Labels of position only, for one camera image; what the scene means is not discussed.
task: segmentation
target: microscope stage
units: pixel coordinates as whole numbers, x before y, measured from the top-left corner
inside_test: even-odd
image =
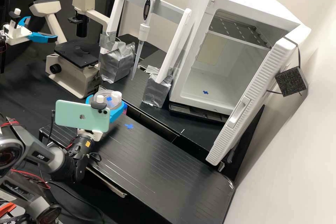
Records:
[[[89,44],[82,40],[71,40],[55,46],[55,52],[78,68],[98,63],[99,44]]]

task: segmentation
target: fridge door handle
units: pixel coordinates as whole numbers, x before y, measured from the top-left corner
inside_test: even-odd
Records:
[[[226,125],[228,125],[230,128],[234,128],[250,101],[251,99],[243,96],[232,112],[230,118],[227,120]]]

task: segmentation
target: white cap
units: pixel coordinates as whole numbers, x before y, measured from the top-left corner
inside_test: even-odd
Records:
[[[122,94],[119,91],[112,91],[111,97],[113,103],[117,104],[121,102]]]
[[[14,13],[15,13],[16,15],[20,15],[21,10],[20,10],[19,8],[15,8]]]
[[[103,103],[104,102],[104,96],[103,95],[97,95],[97,103]]]

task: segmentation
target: blue holder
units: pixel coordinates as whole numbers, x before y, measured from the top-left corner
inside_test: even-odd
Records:
[[[90,104],[90,99],[93,99],[93,94],[86,98],[85,103]],[[121,101],[121,106],[119,108],[111,109],[110,123],[113,123],[115,120],[117,120],[118,117],[123,113],[124,106],[125,106],[124,101]]]
[[[20,26],[26,26],[28,24],[28,22],[26,23],[26,20],[30,19],[30,16],[26,16],[24,18],[22,18],[18,25]],[[52,42],[56,42],[57,41],[57,36],[56,35],[49,35],[49,34],[43,34],[43,33],[37,33],[37,32],[33,32],[31,35],[27,36],[28,39],[30,39],[33,42],[37,42],[37,43],[52,43]]]

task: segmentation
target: blue container holder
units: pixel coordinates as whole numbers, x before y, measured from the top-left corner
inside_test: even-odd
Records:
[[[88,96],[85,100],[86,104],[90,104],[90,100],[93,99],[93,94]],[[115,120],[118,119],[118,117],[123,113],[125,103],[124,101],[121,101],[121,106],[117,109],[111,109],[110,113],[110,123],[113,123]]]

